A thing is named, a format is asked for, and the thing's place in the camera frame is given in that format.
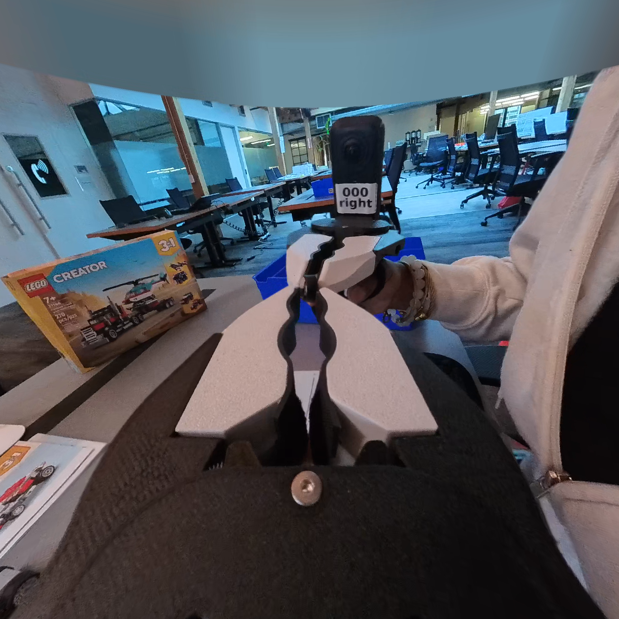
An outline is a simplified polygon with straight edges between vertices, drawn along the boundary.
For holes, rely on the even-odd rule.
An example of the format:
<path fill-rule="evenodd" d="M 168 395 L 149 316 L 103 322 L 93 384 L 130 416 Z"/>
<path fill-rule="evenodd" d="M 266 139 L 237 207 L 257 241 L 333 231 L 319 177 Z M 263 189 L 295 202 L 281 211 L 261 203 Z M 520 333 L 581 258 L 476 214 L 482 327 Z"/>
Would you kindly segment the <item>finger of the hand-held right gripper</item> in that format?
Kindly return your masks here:
<path fill-rule="evenodd" d="M 361 235 L 318 244 L 305 270 L 305 301 L 315 302 L 321 289 L 343 292 L 371 275 L 378 241 L 379 235 Z"/>
<path fill-rule="evenodd" d="M 334 237 L 315 233 L 300 236 L 288 247 L 285 261 L 287 285 L 300 290 L 304 301 L 315 302 L 322 267 L 335 249 Z"/>

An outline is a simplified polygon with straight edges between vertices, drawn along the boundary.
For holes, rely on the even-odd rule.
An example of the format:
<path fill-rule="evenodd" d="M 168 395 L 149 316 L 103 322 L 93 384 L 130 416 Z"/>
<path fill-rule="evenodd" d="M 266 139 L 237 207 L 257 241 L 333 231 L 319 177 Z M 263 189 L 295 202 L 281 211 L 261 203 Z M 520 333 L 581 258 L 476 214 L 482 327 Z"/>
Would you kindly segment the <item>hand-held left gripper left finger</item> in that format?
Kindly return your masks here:
<path fill-rule="evenodd" d="M 284 288 L 223 330 L 178 435 L 248 442 L 264 465 L 303 462 L 308 430 L 290 359 L 299 305 L 300 290 Z"/>

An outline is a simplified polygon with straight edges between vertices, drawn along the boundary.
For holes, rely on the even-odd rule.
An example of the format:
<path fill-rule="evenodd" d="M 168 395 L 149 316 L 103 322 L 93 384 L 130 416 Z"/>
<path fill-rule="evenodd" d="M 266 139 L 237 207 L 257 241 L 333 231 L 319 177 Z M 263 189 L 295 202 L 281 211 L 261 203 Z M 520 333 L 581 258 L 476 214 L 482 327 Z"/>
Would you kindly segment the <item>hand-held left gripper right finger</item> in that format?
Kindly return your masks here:
<path fill-rule="evenodd" d="M 338 450 L 356 459 L 368 443 L 437 433 L 437 422 L 391 332 L 375 317 L 329 289 L 316 294 L 324 355 L 309 408 L 314 462 L 328 465 Z"/>

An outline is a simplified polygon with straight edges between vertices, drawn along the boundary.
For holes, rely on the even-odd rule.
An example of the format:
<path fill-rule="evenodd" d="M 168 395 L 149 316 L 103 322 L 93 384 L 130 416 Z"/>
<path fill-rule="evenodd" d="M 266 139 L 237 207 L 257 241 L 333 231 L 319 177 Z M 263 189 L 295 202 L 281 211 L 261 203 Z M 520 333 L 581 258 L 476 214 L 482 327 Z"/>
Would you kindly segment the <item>person's right forearm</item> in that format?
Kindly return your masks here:
<path fill-rule="evenodd" d="M 519 229 L 505 258 L 424 262 L 434 289 L 432 318 L 469 342 L 509 340 L 524 304 L 537 249 L 538 238 Z"/>

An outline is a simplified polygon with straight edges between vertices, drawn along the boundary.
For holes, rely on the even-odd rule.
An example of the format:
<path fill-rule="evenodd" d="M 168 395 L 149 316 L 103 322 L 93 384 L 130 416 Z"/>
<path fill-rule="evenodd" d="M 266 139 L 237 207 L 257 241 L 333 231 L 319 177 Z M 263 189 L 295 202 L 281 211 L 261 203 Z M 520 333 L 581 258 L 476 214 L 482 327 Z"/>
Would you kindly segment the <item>lego set box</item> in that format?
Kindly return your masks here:
<path fill-rule="evenodd" d="M 173 230 L 21 269 L 1 280 L 80 373 L 207 309 Z"/>

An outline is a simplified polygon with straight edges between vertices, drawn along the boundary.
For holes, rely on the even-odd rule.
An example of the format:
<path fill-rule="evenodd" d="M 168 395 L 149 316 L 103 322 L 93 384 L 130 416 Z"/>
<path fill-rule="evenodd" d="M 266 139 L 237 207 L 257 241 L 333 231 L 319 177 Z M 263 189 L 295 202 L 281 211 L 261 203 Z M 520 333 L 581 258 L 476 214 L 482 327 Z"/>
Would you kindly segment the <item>lego instruction booklet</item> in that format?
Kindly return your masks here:
<path fill-rule="evenodd" d="M 1 564 L 105 444 L 37 434 L 1 454 Z"/>

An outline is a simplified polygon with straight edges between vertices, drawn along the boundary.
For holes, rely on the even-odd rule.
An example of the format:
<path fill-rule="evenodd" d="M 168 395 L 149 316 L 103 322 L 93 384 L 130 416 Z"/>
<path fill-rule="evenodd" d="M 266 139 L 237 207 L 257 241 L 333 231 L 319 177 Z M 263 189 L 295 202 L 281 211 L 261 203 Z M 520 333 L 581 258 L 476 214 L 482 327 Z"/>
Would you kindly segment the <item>red black lego truck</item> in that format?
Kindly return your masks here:
<path fill-rule="evenodd" d="M 19 591 L 39 576 L 40 573 L 32 569 L 1 565 L 1 611 L 4 612 L 13 607 Z"/>

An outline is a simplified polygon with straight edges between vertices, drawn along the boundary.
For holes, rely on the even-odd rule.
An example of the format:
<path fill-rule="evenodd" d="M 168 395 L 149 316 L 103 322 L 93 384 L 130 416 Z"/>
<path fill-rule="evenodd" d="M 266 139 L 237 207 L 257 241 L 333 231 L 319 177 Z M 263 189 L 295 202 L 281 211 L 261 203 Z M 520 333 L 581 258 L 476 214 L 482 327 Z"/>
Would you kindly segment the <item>person's right hand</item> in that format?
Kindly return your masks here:
<path fill-rule="evenodd" d="M 408 267 L 382 259 L 374 273 L 348 288 L 345 296 L 370 314 L 383 314 L 388 310 L 406 311 L 414 294 L 414 279 Z"/>

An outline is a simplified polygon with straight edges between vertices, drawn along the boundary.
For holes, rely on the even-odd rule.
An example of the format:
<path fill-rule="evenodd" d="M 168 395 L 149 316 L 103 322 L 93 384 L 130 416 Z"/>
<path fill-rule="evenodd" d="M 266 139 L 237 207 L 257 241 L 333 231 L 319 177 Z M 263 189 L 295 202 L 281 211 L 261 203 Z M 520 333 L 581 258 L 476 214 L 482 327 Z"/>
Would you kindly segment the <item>blue plastic bin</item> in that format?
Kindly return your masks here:
<path fill-rule="evenodd" d="M 426 258 L 423 243 L 420 237 L 411 236 L 405 238 L 404 249 L 397 256 L 387 256 L 386 259 L 398 261 L 404 256 L 414 256 L 416 259 L 423 260 Z M 263 300 L 272 296 L 276 292 L 284 289 L 287 285 L 286 271 L 286 256 L 285 254 L 275 259 L 272 263 L 263 268 L 259 273 L 253 275 L 260 295 Z M 396 331 L 411 331 L 416 328 L 415 324 L 411 323 L 408 326 L 400 326 L 394 323 L 391 319 L 385 319 L 383 314 L 376 314 L 375 317 L 381 321 L 388 329 Z M 298 323 L 300 324 L 317 324 L 318 321 L 313 313 L 312 308 L 305 302 L 300 302 L 300 314 Z"/>

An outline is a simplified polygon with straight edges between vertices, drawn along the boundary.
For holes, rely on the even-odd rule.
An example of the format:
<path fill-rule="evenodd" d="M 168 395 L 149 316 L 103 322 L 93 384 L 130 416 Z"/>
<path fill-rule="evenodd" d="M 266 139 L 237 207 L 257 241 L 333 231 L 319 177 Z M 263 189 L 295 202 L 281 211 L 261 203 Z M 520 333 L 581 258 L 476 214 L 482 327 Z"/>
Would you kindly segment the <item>brown top office desk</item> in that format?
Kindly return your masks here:
<path fill-rule="evenodd" d="M 250 241 L 269 232 L 269 228 L 283 225 L 275 213 L 275 198 L 286 201 L 292 197 L 286 182 L 274 182 L 223 194 L 215 200 L 226 212 L 239 214 L 244 222 L 243 233 Z"/>
<path fill-rule="evenodd" d="M 333 197 L 315 197 L 313 190 L 301 193 L 278 207 L 281 215 L 290 214 L 293 221 L 308 221 L 319 213 L 333 215 L 336 211 Z M 389 183 L 383 184 L 381 189 L 381 213 L 388 216 L 388 220 L 396 227 L 399 226 L 398 210 L 395 206 L 393 190 Z"/>
<path fill-rule="evenodd" d="M 140 223 L 133 223 L 125 227 L 110 227 L 104 230 L 87 234 L 88 238 L 107 239 L 112 241 L 127 241 L 141 236 L 150 235 L 162 230 L 171 230 L 179 234 L 191 230 L 205 231 L 205 251 L 209 261 L 199 265 L 199 269 L 212 269 L 231 265 L 225 257 L 225 252 L 215 226 L 223 221 L 225 213 L 236 214 L 242 210 L 243 200 L 233 200 L 231 196 L 224 196 L 215 200 L 206 209 L 175 215 L 171 218 L 158 218 Z"/>

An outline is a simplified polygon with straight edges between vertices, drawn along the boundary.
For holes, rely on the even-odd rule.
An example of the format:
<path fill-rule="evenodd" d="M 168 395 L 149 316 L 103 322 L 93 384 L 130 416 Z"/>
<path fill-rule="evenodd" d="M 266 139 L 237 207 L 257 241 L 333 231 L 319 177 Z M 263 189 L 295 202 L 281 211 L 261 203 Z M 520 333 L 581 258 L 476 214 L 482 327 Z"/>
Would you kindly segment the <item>white zip hoodie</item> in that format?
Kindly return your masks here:
<path fill-rule="evenodd" d="M 567 473 L 560 423 L 568 353 L 618 284 L 618 66 L 598 75 L 565 155 L 519 229 L 538 235 L 538 249 L 501 393 L 541 486 L 548 474 Z M 589 593 L 618 618 L 618 485 L 548 485 L 540 493 L 571 536 Z"/>

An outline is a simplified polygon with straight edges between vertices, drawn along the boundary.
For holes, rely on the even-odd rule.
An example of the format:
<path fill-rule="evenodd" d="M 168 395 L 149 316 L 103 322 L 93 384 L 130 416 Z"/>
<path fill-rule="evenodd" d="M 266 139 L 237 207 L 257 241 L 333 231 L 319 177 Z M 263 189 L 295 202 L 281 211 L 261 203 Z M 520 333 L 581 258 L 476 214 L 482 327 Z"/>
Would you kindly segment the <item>black undershirt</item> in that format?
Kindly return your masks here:
<path fill-rule="evenodd" d="M 573 480 L 618 484 L 618 284 L 568 353 L 560 449 Z"/>

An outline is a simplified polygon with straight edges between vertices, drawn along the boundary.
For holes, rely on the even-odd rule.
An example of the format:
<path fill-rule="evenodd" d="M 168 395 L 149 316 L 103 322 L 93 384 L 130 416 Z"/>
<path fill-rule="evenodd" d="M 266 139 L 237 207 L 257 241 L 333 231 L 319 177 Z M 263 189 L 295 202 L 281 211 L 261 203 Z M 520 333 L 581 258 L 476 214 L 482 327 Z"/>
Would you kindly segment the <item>phone sign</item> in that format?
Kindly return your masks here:
<path fill-rule="evenodd" d="M 18 161 L 39 197 L 66 196 L 67 190 L 45 153 L 29 153 Z"/>

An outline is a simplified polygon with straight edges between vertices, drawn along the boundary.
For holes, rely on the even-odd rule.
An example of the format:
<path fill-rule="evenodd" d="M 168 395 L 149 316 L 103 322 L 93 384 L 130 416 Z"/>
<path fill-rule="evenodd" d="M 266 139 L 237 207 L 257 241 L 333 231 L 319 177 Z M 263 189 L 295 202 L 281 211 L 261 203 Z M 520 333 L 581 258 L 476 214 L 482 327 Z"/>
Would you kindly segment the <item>wooden post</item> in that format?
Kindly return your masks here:
<path fill-rule="evenodd" d="M 172 128 L 180 157 L 186 168 L 193 195 L 196 199 L 209 195 L 207 183 L 202 172 L 192 139 L 190 128 L 177 97 L 162 95 L 168 122 Z"/>

